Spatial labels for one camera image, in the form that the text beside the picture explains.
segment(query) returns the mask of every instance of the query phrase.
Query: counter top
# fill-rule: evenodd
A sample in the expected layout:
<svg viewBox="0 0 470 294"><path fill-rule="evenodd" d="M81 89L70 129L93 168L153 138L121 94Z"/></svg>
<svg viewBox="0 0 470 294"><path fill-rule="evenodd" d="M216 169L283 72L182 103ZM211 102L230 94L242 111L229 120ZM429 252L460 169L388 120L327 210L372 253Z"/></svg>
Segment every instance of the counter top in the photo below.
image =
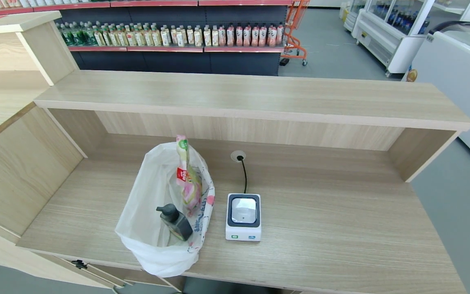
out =
<svg viewBox="0 0 470 294"><path fill-rule="evenodd" d="M60 17L59 11L6 15L0 17L0 33L26 31Z"/></svg>
<svg viewBox="0 0 470 294"><path fill-rule="evenodd" d="M77 71L45 108L465 131L470 119L425 83L276 76Z"/></svg>
<svg viewBox="0 0 470 294"><path fill-rule="evenodd" d="M173 138L108 134L28 227L18 246L140 269L114 228L144 154ZM204 247L184 275L310 292L464 294L431 221L381 151L191 140L216 197ZM224 239L229 192L262 196L258 243Z"/></svg>

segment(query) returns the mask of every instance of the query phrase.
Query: black bottle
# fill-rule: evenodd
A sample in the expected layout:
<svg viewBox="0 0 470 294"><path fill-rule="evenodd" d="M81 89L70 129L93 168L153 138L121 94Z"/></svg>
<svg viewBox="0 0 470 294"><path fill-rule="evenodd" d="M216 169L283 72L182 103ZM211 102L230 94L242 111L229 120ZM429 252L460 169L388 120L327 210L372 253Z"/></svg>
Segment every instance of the black bottle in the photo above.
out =
<svg viewBox="0 0 470 294"><path fill-rule="evenodd" d="M157 207L156 210L161 212L162 221L168 226L170 232L177 238L186 241L193 233L192 226L186 216L182 214L173 204L166 204L163 207Z"/></svg>

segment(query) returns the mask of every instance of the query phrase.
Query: black cable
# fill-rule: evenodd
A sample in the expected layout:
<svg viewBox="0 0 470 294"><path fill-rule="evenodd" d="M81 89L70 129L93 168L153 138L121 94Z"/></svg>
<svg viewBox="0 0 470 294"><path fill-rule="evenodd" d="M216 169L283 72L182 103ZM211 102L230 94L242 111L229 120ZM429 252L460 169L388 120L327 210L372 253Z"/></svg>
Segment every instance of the black cable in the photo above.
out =
<svg viewBox="0 0 470 294"><path fill-rule="evenodd" d="M242 162L242 169L244 169L244 194L246 194L246 190L248 188L248 176L246 175L246 166L244 165L244 158L242 156L237 156L237 160Z"/></svg>

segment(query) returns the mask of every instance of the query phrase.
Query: pink bottle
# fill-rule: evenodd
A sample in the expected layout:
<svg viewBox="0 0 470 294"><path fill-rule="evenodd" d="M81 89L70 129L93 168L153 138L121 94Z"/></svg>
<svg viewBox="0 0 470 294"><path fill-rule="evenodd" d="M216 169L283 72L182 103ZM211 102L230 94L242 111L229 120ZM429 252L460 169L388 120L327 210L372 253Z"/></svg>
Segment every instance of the pink bottle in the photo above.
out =
<svg viewBox="0 0 470 294"><path fill-rule="evenodd" d="M275 44L279 44L282 46L282 36L284 35L284 26L282 26L282 23L280 23L277 26L277 39L275 41Z"/></svg>
<svg viewBox="0 0 470 294"><path fill-rule="evenodd" d="M266 35L267 35L266 24L263 24L259 33L259 47L264 47L266 45Z"/></svg>
<svg viewBox="0 0 470 294"><path fill-rule="evenodd" d="M274 47L276 45L276 41L277 41L277 28L275 28L273 24L271 24L268 30L267 43L270 47Z"/></svg>
<svg viewBox="0 0 470 294"><path fill-rule="evenodd" d="M251 30L251 45L257 47L259 45L259 25L255 24Z"/></svg>
<svg viewBox="0 0 470 294"><path fill-rule="evenodd" d="M235 35L237 36L237 46L242 46L242 26L240 23L237 25Z"/></svg>
<svg viewBox="0 0 470 294"><path fill-rule="evenodd" d="M226 44L228 46L233 46L233 34L235 33L234 31L235 29L233 28L233 25L230 24L230 26L226 30Z"/></svg>
<svg viewBox="0 0 470 294"><path fill-rule="evenodd" d="M226 46L226 30L224 26L219 26L219 46Z"/></svg>
<svg viewBox="0 0 470 294"><path fill-rule="evenodd" d="M249 47L250 44L251 44L251 26L250 24L248 24L246 26L246 28L244 28L244 32L242 33L242 35L244 36L244 46L245 47Z"/></svg>

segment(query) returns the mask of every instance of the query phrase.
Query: snack package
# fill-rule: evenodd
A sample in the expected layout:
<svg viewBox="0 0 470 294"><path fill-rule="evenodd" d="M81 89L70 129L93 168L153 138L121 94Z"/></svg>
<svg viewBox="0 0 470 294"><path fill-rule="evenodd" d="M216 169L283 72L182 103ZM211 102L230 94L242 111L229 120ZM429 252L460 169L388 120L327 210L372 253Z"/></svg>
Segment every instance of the snack package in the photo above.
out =
<svg viewBox="0 0 470 294"><path fill-rule="evenodd" d="M177 153L179 154L177 185L182 189L184 205L192 210L201 201L202 181L190 166L190 151L186 136L177 135Z"/></svg>

